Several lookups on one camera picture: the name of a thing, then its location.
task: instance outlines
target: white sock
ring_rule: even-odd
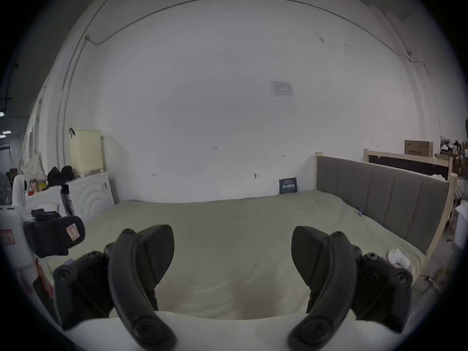
[[[405,269],[410,267],[410,260],[401,253],[400,249],[391,249],[387,254],[387,258],[390,264],[399,264]]]

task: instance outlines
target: white pillow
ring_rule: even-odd
[[[44,169],[42,169],[40,152],[36,153],[30,160],[28,160],[21,168],[21,171],[28,181],[35,179],[36,183],[38,183],[45,182],[47,180]]]

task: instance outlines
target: red label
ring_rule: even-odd
[[[0,230],[0,238],[3,244],[15,244],[15,238],[13,238],[11,230]]]
[[[71,224],[67,227],[67,233],[72,241],[79,238],[79,232],[75,224]]]

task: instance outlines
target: gray upholstered headboard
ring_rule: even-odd
[[[320,155],[316,159],[318,190],[362,209],[363,214],[424,254],[430,247],[432,252],[434,236],[439,234],[438,241],[443,231],[439,225],[448,201],[449,182],[367,162]]]

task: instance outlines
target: mattress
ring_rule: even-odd
[[[339,197],[319,190],[205,203],[123,201],[87,226],[68,256],[51,256],[52,269],[69,258],[102,251],[125,228],[171,225],[175,252],[156,287],[161,311],[210,319],[247,320],[304,313],[309,289],[291,258],[298,225],[343,231],[363,254],[399,248],[419,274],[424,254]]]

